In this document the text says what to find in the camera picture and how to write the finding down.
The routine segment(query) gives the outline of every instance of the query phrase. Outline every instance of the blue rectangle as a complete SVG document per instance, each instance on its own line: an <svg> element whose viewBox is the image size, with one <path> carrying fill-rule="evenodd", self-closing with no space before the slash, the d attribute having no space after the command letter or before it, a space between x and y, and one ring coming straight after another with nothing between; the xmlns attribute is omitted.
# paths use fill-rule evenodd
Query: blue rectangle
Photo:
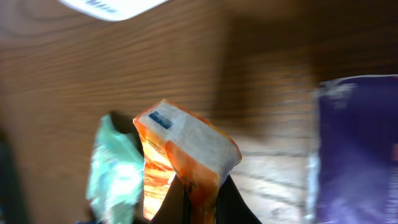
<svg viewBox="0 0 398 224"><path fill-rule="evenodd" d="M165 129L169 129L173 125L173 122L163 117L157 111L151 113L149 117L152 118L156 123L160 124Z"/></svg>

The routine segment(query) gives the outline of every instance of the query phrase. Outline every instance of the candy wrapper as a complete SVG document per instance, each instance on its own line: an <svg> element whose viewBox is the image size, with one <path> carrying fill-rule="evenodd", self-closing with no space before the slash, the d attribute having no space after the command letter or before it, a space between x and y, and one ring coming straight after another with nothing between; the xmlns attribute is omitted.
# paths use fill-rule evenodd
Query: candy wrapper
<svg viewBox="0 0 398 224"><path fill-rule="evenodd" d="M167 100L141 113L134 124L146 162L151 161L153 167L161 167L167 173L159 174L161 186L170 183L170 168L174 168L190 199L192 223L213 224L220 186L242 158L238 146L209 122ZM144 215L150 207L148 201L158 197L148 194L156 185L156 181L144 182Z"/></svg>
<svg viewBox="0 0 398 224"><path fill-rule="evenodd" d="M86 198L97 221L131 224L144 178L144 158L131 133L116 130L110 115L101 119L91 157Z"/></svg>
<svg viewBox="0 0 398 224"><path fill-rule="evenodd" d="M317 100L315 221L398 223L398 76L332 80Z"/></svg>

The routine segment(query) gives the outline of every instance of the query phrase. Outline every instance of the wooden table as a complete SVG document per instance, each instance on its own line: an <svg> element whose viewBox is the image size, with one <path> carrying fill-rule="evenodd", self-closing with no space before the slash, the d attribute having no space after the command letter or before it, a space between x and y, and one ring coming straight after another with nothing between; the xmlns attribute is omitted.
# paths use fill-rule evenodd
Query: wooden table
<svg viewBox="0 0 398 224"><path fill-rule="evenodd" d="M0 1L0 121L34 223L86 218L94 133L162 98L240 146L233 179L263 223L298 223L321 80L396 73L398 1L171 0L104 22Z"/></svg>

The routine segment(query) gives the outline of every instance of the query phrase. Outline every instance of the green plastic wrapper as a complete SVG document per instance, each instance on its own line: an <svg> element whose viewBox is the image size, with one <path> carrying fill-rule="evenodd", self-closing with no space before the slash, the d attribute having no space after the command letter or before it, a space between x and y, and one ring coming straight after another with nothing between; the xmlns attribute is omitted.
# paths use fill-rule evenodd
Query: green plastic wrapper
<svg viewBox="0 0 398 224"><path fill-rule="evenodd" d="M114 128L110 115L102 117L86 192L98 222L132 223L144 181L144 158L137 151L138 144L132 134Z"/></svg>

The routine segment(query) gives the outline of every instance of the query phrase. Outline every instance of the purple wrapper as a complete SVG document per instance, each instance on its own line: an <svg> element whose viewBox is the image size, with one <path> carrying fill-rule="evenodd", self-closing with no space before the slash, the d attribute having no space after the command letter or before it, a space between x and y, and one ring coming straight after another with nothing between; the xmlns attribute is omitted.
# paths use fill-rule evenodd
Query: purple wrapper
<svg viewBox="0 0 398 224"><path fill-rule="evenodd" d="M318 223L398 223L398 76L319 91Z"/></svg>

